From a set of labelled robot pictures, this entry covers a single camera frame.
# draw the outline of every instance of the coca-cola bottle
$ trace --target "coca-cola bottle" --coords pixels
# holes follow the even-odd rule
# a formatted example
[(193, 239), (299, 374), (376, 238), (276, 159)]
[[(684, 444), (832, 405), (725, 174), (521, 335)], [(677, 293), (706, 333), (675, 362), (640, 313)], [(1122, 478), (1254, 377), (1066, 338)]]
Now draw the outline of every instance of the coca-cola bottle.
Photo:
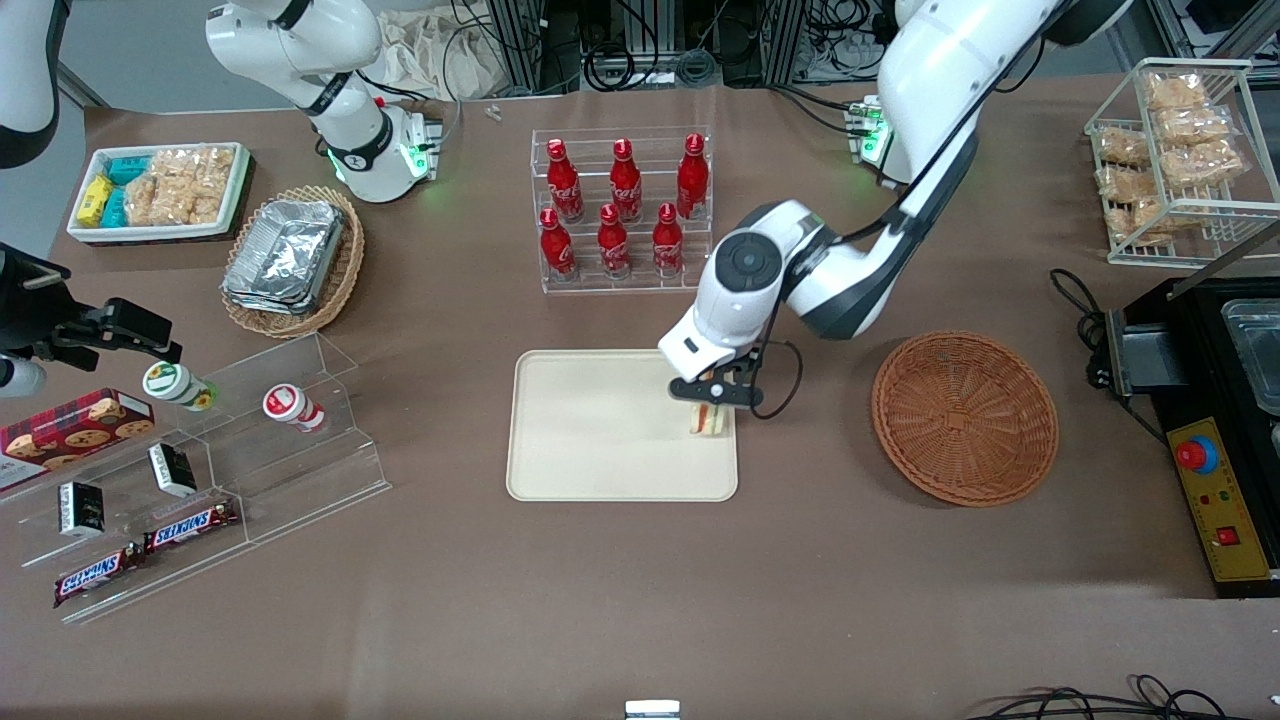
[(640, 168), (631, 159), (631, 141), (613, 141), (613, 169), (609, 170), (609, 184), (613, 187), (613, 204), (618, 206), (618, 219), (631, 224), (640, 219)]
[(604, 260), (604, 274), (609, 279), (621, 281), (631, 274), (631, 256), (627, 255), (627, 231), (620, 223), (618, 209), (612, 202), (600, 208), (600, 259)]
[(582, 219), (582, 183), (577, 178), (577, 168), (568, 159), (564, 141), (548, 140), (547, 156), (552, 160), (550, 167), (547, 168), (547, 184), (552, 190), (552, 204), (556, 205), (561, 220), (576, 223)]
[(564, 283), (577, 278), (577, 263), (573, 261), (573, 243), (559, 224), (556, 210), (547, 208), (538, 217), (543, 225), (543, 258), (550, 270), (552, 282)]
[(707, 138), (696, 132), (685, 138), (685, 156), (676, 170), (676, 210), (681, 218), (707, 215), (707, 183), (712, 174), (703, 156), (705, 149)]
[(658, 206), (658, 224), (653, 228), (653, 266), (659, 278), (673, 278), (685, 269), (685, 233), (676, 224), (676, 206)]

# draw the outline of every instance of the red emergency stop button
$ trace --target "red emergency stop button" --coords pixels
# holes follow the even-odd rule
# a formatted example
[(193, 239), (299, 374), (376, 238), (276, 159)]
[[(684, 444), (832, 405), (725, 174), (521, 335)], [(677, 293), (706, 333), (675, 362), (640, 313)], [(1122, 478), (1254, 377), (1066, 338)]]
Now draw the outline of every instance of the red emergency stop button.
[(1179, 468), (1207, 475), (1217, 469), (1217, 446), (1204, 436), (1192, 436), (1174, 448), (1174, 460)]

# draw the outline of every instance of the beige tray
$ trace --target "beige tray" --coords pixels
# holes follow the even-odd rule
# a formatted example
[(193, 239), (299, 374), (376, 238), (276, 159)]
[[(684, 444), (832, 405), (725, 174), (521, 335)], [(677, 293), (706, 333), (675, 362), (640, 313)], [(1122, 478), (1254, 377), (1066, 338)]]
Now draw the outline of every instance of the beige tray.
[(690, 434), (657, 350), (534, 350), (516, 363), (507, 492), (521, 501), (722, 502), (737, 491), (733, 414)]

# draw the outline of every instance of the acrylic bottle rack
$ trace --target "acrylic bottle rack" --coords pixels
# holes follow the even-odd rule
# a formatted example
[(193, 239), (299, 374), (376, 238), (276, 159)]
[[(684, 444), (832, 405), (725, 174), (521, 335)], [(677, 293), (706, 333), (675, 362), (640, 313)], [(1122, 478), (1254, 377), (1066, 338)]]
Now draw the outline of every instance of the acrylic bottle rack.
[[(673, 278), (660, 278), (653, 265), (653, 228), (658, 222), (658, 206), (676, 201), (676, 169), (685, 156), (685, 137), (701, 133), (707, 138), (703, 156), (707, 159), (709, 179), (707, 183), (707, 211), (699, 218), (680, 218), (684, 231), (685, 269)], [(600, 247), (595, 236), (600, 229), (600, 206), (612, 199), (609, 170), (613, 168), (613, 141), (626, 137), (631, 141), (632, 156), (640, 168), (640, 182), (644, 197), (644, 214), (640, 220), (627, 225), (627, 251), (631, 255), (631, 275), (614, 281), (604, 274)], [(552, 193), (547, 186), (547, 141), (564, 141), (568, 159), (577, 168), (579, 182), (582, 184), (582, 204), (585, 214), (577, 223), (564, 224), (573, 242), (573, 255), (579, 274), (571, 282), (556, 282), (550, 277), (545, 259), (538, 250), (536, 240), (541, 234), (538, 214), (543, 208), (552, 206)], [(714, 147), (710, 128), (707, 126), (675, 126), (650, 128), (602, 128), (602, 129), (559, 129), (534, 131), (530, 150), (532, 174), (532, 229), (534, 254), (538, 258), (538, 270), (543, 282), (543, 292), (548, 295), (585, 292), (680, 292), (698, 288), (698, 281), (707, 266), (714, 238), (712, 237), (713, 188), (716, 186)]]
[[(147, 556), (140, 568), (55, 610), (64, 623), (84, 623), (142, 600), (366, 500), (390, 484), (372, 438), (351, 413), (342, 377), (356, 364), (317, 333), (288, 341), (204, 377), (218, 386), (205, 413), (154, 401), (156, 429), (101, 455), (74, 462), (0, 496), (0, 514), (18, 523), (22, 566), (49, 588), (128, 542), (232, 498), (238, 524), (193, 537)], [(325, 410), (325, 424), (301, 433), (266, 418), (261, 402), (276, 383), (293, 383)], [(160, 492), (147, 448), (157, 442), (187, 454), (198, 492)], [(58, 533), (58, 486), (77, 480), (102, 488), (106, 532), (92, 538)]]

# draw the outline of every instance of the table surface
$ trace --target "table surface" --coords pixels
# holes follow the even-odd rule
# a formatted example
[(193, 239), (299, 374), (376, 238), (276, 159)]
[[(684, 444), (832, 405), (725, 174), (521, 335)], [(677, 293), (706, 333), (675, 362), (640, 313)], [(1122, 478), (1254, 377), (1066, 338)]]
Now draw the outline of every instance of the table surface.
[[(781, 197), (855, 229), (891, 193), (836, 133), (764, 91), (499, 101), (500, 124), (468, 105), (439, 181), (357, 204), (367, 256), (325, 331), (361, 364), (352, 404), (394, 489), (82, 628), (60, 625), (47, 583), (4, 552), (0, 706), (24, 719), (563, 719), (675, 697), (694, 719), (963, 717), (1030, 687), (1128, 696), (1125, 675), (1144, 671), (1274, 715), (1280, 610), (1211, 600), (1167, 450), (1083, 382), (1076, 313), (1046, 277), (1075, 270), (1103, 306), (1165, 277), (1103, 260), (1080, 128), (1119, 79), (1032, 81), (991, 99), (973, 170), (867, 334), (818, 341), (783, 313), (774, 336), (804, 351), (804, 386), (776, 420), (740, 423), (737, 495), (707, 505), (507, 496), (516, 359), (652, 347), (692, 299), (541, 293), (530, 132), (712, 126), (721, 232)], [(246, 143), (259, 163), (250, 206), (335, 184), (300, 113), (86, 119), (90, 149)], [(184, 363), (211, 372), (271, 345), (223, 310), (227, 250), (64, 236), (55, 259), (79, 300), (120, 295), (172, 318)], [(1025, 500), (946, 506), (876, 439), (877, 368), (941, 329), (1007, 345), (1057, 404), (1057, 464)], [(6, 401), (3, 415), (134, 387), (146, 364), (116, 352), (93, 375), (51, 368), (38, 401)], [(0, 527), (0, 547), (15, 534)]]

